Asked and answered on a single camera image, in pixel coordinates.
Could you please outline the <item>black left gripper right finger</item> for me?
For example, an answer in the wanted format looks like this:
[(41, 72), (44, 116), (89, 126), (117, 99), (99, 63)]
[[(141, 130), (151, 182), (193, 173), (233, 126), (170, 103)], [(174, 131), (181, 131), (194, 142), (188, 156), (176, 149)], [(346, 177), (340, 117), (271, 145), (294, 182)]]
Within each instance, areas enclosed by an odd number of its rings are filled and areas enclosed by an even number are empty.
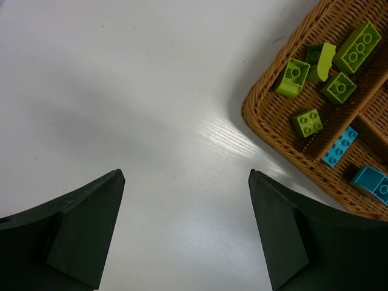
[(387, 223), (315, 201), (252, 170), (249, 189), (273, 290), (386, 290)]

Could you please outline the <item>lime square lego brick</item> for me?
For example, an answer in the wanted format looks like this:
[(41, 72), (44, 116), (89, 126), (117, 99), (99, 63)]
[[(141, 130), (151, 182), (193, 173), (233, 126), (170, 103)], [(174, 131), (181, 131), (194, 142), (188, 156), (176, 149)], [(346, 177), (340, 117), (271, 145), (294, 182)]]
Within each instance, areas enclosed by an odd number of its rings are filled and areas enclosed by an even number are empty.
[(334, 105), (343, 104), (357, 88), (356, 84), (343, 72), (330, 77), (321, 93)]

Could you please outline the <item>lime sloped lego brick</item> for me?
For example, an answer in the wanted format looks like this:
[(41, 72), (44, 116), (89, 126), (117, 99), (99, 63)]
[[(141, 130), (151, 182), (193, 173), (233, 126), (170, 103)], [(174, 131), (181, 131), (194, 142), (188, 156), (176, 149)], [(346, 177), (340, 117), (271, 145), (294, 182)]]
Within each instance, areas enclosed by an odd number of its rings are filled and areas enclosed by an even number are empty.
[(328, 42), (310, 46), (305, 62), (310, 64), (306, 80), (325, 82), (329, 77), (332, 60), (336, 53), (336, 46)]

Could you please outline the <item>cyan long lego brick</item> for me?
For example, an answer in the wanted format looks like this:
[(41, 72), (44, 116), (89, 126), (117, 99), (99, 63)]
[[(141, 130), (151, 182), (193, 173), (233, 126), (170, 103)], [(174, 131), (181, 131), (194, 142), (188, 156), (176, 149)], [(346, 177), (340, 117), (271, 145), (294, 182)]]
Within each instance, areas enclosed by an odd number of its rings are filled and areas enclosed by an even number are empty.
[(357, 136), (358, 132), (351, 126), (348, 126), (323, 156), (322, 161), (330, 167), (335, 167)]

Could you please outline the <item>cyan patterned round lego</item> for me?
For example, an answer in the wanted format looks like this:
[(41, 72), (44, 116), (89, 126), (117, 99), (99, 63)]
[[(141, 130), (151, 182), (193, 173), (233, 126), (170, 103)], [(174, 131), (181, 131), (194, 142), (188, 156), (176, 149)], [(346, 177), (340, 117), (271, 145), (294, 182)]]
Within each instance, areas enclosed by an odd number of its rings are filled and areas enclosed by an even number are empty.
[(387, 205), (387, 175), (370, 166), (362, 166), (350, 184), (359, 192)]

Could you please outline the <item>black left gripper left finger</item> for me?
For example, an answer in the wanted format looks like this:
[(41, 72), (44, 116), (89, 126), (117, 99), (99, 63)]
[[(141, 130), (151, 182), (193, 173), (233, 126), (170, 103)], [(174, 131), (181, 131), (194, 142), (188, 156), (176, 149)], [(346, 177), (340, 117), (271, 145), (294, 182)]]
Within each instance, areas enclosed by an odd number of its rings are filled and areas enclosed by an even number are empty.
[(112, 170), (1, 218), (1, 290), (98, 290), (124, 185)]

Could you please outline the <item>lime long lego brick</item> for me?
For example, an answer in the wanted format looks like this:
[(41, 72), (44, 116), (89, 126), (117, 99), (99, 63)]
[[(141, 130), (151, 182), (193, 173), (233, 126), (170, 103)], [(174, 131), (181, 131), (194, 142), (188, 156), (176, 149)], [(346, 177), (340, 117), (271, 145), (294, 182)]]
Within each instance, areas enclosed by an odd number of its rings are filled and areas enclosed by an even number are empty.
[(382, 36), (370, 22), (359, 25), (346, 39), (333, 57), (333, 63), (346, 74), (355, 73)]

